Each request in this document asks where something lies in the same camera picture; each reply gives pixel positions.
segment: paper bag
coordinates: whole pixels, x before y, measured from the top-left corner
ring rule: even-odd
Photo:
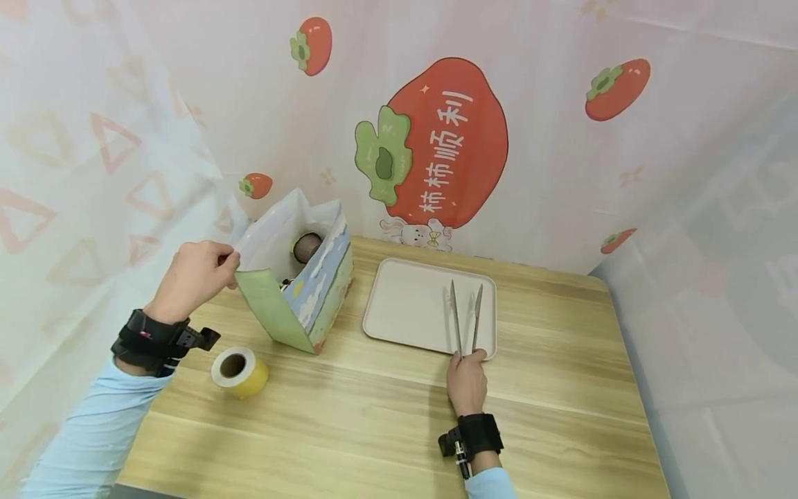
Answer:
[[[294,245],[316,233],[322,244],[307,264]],[[341,202],[311,207],[295,189],[252,224],[239,241],[239,289],[276,342],[321,353],[352,279],[352,248]],[[284,279],[294,281],[281,290]]]

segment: tray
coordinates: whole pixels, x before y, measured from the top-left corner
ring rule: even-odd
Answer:
[[[496,283],[485,275],[385,259],[365,307],[363,331],[370,338],[453,354],[457,350],[449,299],[453,279],[464,354],[471,353],[476,293],[484,285],[476,347],[492,358],[497,348]]]

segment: cartoon bunny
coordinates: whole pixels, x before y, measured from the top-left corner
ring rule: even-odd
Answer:
[[[452,238],[452,228],[444,227],[437,218],[429,219],[427,225],[410,225],[401,218],[395,218],[391,221],[380,220],[380,227],[394,243],[438,251],[452,250],[452,246],[449,245],[449,240]]]

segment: wrist strap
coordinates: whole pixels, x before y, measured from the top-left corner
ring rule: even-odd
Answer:
[[[457,428],[463,439],[468,462],[473,461],[474,456],[485,450],[492,450],[499,454],[504,448],[493,414],[460,416],[457,419]]]
[[[196,347],[210,350],[219,337],[219,333],[207,327],[198,333],[188,326],[188,319],[163,324],[150,319],[142,310],[134,310],[111,351],[122,362],[162,378],[174,372],[189,350]]]

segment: finger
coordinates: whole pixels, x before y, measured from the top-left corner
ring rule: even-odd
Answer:
[[[202,244],[208,249],[208,251],[219,256],[230,255],[235,251],[235,248],[233,248],[230,244],[222,244],[215,241],[203,241]]]
[[[449,367],[446,370],[446,377],[453,376],[455,371],[457,371],[457,366],[460,365],[460,352],[455,352],[452,355],[452,359],[449,360]]]
[[[217,275],[221,278],[224,282],[224,285],[227,286],[228,284],[235,282],[235,270],[241,264],[241,255],[240,253],[232,252],[230,255],[227,255],[227,258],[224,260],[224,263],[219,265],[216,269]]]
[[[471,362],[482,362],[488,357],[488,352],[481,348],[477,348],[473,354],[469,355],[467,359]]]

